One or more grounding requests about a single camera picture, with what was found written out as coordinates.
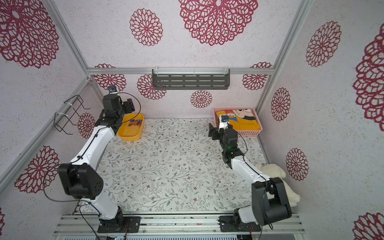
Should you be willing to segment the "yellow plastic storage tray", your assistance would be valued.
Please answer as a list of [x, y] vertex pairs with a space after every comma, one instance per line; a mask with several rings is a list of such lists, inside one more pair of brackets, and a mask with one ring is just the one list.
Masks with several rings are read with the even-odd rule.
[[125, 142], [140, 140], [144, 128], [144, 119], [143, 114], [126, 114], [118, 130], [118, 137]]

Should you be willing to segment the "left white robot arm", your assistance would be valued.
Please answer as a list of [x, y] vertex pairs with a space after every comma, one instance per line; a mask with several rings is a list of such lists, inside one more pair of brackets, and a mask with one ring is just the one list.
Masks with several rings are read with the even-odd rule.
[[103, 178], [96, 172], [108, 143], [116, 136], [126, 114], [135, 111], [132, 99], [123, 101], [119, 93], [103, 97], [103, 110], [80, 152], [67, 164], [58, 166], [64, 192], [94, 207], [102, 225], [119, 228], [123, 213], [104, 192]]

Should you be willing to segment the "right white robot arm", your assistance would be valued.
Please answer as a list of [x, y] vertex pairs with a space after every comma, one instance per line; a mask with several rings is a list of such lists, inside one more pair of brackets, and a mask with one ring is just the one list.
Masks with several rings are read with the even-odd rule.
[[292, 210], [283, 180], [272, 178], [253, 166], [238, 148], [238, 135], [231, 127], [215, 128], [209, 124], [208, 136], [219, 141], [224, 163], [251, 185], [251, 204], [234, 210], [234, 226], [266, 226], [289, 219]]

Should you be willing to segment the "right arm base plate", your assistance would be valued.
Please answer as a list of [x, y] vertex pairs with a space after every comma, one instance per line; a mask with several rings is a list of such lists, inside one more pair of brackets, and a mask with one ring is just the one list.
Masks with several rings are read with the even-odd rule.
[[260, 232], [261, 226], [256, 223], [243, 223], [235, 215], [219, 216], [218, 219], [221, 232]]

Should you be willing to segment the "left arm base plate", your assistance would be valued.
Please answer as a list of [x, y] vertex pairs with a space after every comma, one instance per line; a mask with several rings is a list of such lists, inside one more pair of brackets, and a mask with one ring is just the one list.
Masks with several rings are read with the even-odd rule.
[[141, 217], [118, 217], [113, 220], [100, 219], [97, 233], [138, 233]]

